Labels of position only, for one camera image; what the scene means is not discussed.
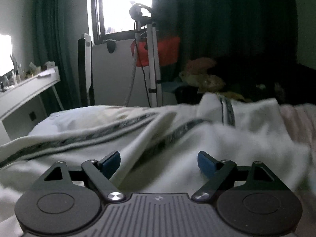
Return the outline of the white zip-up jacket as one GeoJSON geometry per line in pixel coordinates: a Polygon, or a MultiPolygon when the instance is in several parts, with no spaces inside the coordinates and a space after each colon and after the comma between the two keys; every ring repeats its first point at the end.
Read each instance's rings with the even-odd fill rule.
{"type": "Polygon", "coordinates": [[[239,165],[264,162],[302,199],[315,203],[312,150],[290,136],[285,106],[206,94],[198,105],[159,108],[91,106],[56,112],[24,137],[1,146],[1,236],[21,236],[18,198],[53,163],[79,165],[114,150],[120,190],[192,194],[206,182],[197,155],[239,165]]]}

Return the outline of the white dressing table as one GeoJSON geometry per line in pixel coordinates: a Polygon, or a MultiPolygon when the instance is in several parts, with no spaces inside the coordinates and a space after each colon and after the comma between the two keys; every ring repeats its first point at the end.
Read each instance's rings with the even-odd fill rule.
{"type": "Polygon", "coordinates": [[[63,111],[56,91],[60,82],[58,67],[45,70],[20,82],[1,94],[1,144],[27,135],[34,126],[47,117],[40,94],[51,88],[53,98],[63,111]]]}

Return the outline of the white panel heater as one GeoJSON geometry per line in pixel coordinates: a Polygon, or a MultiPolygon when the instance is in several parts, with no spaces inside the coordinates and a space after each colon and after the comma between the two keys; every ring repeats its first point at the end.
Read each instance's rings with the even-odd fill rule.
{"type": "Polygon", "coordinates": [[[83,33],[78,40],[78,77],[82,107],[95,105],[92,73],[92,38],[83,33]]]}

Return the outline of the white cabinet under window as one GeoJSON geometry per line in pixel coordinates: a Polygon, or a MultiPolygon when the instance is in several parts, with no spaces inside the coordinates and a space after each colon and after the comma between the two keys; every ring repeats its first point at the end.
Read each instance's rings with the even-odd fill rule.
{"type": "MultiPolygon", "coordinates": [[[[132,75],[133,57],[131,44],[133,40],[116,42],[116,49],[111,54],[106,44],[95,45],[92,49],[93,87],[95,104],[124,104],[129,93],[132,75]]],[[[129,106],[148,107],[145,88],[150,86],[148,67],[137,68],[129,106]]]]}

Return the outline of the lit vanity mirror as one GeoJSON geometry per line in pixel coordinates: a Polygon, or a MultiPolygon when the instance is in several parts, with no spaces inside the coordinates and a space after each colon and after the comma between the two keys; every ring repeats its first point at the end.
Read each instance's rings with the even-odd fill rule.
{"type": "Polygon", "coordinates": [[[0,75],[4,76],[13,69],[12,38],[10,35],[0,34],[0,75]]]}

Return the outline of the dark green left curtain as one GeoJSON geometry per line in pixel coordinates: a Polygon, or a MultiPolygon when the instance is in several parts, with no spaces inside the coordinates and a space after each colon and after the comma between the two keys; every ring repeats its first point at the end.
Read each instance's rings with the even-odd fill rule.
{"type": "Polygon", "coordinates": [[[57,94],[64,109],[81,106],[78,76],[78,40],[90,33],[88,0],[35,0],[34,53],[36,62],[55,62],[60,82],[57,94]]]}

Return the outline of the dark green curtain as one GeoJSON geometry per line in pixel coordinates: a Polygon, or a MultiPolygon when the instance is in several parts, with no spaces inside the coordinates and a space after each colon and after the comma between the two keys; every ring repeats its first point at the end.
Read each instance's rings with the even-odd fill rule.
{"type": "Polygon", "coordinates": [[[153,0],[153,9],[159,33],[181,38],[182,63],[213,59],[239,93],[285,92],[297,61],[295,0],[153,0]]]}
{"type": "Polygon", "coordinates": [[[81,106],[78,76],[78,40],[90,33],[88,0],[35,0],[34,53],[36,62],[55,62],[60,82],[57,94],[64,109],[81,106]]]}

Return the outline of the dark green right curtain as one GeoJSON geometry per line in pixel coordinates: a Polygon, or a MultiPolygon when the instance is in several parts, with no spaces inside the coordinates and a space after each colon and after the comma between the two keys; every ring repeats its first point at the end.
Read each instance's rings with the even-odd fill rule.
{"type": "Polygon", "coordinates": [[[295,0],[153,0],[153,9],[159,33],[181,38],[182,63],[213,59],[239,93],[285,92],[297,61],[295,0]]]}

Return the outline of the red cloth on stand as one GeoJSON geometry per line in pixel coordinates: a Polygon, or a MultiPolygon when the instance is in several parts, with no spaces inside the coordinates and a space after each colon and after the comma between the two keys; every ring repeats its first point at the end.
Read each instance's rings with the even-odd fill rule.
{"type": "MultiPolygon", "coordinates": [[[[157,48],[159,64],[161,67],[175,64],[177,62],[180,41],[181,39],[178,36],[159,39],[157,48]]],[[[145,38],[140,39],[138,43],[138,55],[137,67],[148,66],[148,43],[145,38]]]]}

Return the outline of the window with dark frame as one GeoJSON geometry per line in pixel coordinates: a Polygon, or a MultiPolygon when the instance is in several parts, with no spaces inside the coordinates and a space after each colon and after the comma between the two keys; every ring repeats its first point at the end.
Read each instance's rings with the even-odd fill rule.
{"type": "Polygon", "coordinates": [[[151,7],[152,0],[87,0],[88,25],[95,45],[134,38],[130,9],[135,3],[151,7]]]}

